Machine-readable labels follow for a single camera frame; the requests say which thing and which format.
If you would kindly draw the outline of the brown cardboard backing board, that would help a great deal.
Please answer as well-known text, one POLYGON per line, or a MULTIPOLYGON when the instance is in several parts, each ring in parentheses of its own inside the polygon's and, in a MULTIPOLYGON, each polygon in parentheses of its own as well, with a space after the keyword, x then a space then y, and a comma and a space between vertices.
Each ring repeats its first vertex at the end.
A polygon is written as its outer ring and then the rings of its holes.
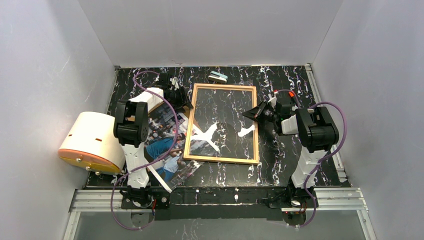
MULTIPOLYGON (((156 104, 154 107, 152 107, 150 110, 148 110, 148 115, 150 115, 153 111, 155 111, 157 108, 161 107, 162 105, 164 105, 164 102, 161 102, 159 104, 156 104)), ((127 116, 125 117, 126 121, 131 121, 134 122, 135 121, 135 113, 128 113, 127 116)))

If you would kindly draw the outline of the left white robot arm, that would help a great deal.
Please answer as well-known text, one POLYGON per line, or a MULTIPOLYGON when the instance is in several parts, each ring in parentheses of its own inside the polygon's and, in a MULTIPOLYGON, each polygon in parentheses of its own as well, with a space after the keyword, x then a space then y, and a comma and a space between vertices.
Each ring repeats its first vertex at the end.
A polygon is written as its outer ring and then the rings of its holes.
POLYGON ((178 79, 169 73, 158 73, 150 87, 143 87, 137 78, 133 77, 136 86, 142 93, 117 103, 113 135, 122 147, 127 167, 127 185, 133 190, 144 190, 148 187, 150 174, 167 191, 172 192, 166 180, 161 177, 165 171, 156 171, 153 164, 176 152, 178 142, 186 138, 180 131, 179 113, 185 112, 185 107, 192 109, 188 95, 178 83, 178 79), (161 105, 167 105, 175 122, 173 136, 154 140, 145 145, 149 135, 149 113, 161 105))

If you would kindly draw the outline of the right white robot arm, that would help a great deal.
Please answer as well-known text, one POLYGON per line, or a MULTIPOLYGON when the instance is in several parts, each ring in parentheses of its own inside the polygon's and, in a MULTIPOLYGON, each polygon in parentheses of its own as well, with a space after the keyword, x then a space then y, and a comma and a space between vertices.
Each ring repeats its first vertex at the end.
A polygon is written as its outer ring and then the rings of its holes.
POLYGON ((320 160, 339 141, 339 130, 325 106, 308 109, 295 107, 295 104, 294 99, 282 104, 273 97, 242 115, 257 123, 272 123, 279 135, 298 136, 302 148, 289 185, 296 189, 310 189, 320 160))

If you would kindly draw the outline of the printed colour photo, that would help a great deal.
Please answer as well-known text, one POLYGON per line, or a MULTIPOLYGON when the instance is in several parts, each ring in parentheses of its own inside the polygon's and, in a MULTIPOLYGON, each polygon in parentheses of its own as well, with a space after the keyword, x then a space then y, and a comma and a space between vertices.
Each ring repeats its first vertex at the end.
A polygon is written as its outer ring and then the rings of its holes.
POLYGON ((151 166, 159 174, 159 179, 153 176, 151 183, 164 182, 170 190, 182 185, 204 164, 184 158, 189 118, 184 113, 176 116, 166 104, 148 115, 148 137, 144 144, 148 157, 161 159, 151 166))

